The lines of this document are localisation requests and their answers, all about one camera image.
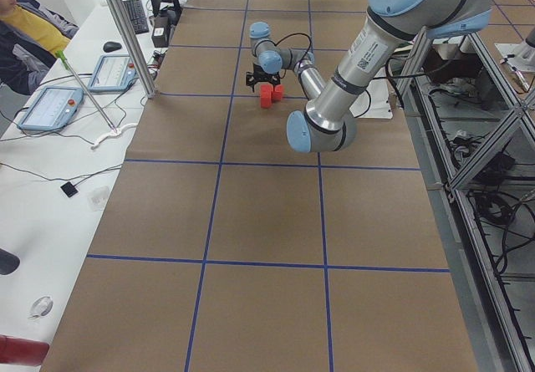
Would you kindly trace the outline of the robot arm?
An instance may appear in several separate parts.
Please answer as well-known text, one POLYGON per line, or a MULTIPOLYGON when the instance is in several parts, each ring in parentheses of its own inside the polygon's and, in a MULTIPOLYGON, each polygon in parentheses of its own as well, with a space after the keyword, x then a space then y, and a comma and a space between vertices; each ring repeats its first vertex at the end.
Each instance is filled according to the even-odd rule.
POLYGON ((356 135, 351 106, 397 47, 421 29, 431 39, 477 32, 489 23, 491 1, 368 0, 363 29, 329 80, 321 77, 310 50, 279 48, 267 23, 253 23, 249 28, 253 70, 246 74, 246 84, 277 86, 280 71, 292 70, 308 103, 288 117, 289 145, 302 153, 342 150, 356 135))

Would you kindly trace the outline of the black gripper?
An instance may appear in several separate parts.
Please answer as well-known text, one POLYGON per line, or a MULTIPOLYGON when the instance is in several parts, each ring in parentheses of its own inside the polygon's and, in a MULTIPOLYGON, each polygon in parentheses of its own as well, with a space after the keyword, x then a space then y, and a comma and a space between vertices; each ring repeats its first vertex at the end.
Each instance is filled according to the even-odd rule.
POLYGON ((247 87, 255 88, 257 84, 268 83, 272 86, 277 86, 281 84, 281 76, 279 73, 270 74, 263 70, 263 68, 254 64, 252 66, 252 71, 246 72, 245 84, 247 87))

